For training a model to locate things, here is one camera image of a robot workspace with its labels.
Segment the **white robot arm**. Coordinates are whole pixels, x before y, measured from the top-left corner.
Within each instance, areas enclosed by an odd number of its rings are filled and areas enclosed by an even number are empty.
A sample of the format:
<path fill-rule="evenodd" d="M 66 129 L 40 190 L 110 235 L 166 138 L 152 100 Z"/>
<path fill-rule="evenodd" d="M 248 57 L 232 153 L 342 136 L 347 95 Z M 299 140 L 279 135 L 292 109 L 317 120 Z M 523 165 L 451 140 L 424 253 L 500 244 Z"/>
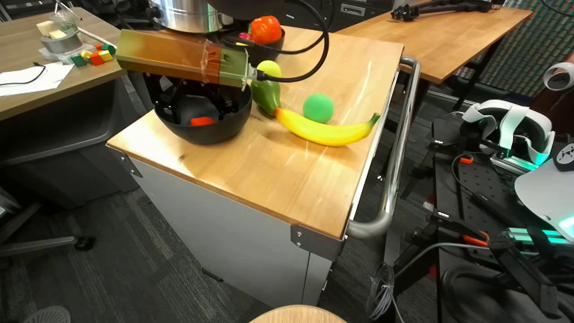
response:
<path fill-rule="evenodd" d="M 248 54 L 214 36 L 231 23 L 205 0 L 148 0 L 155 30 L 121 29 L 116 61 L 123 70 L 243 88 Z"/>

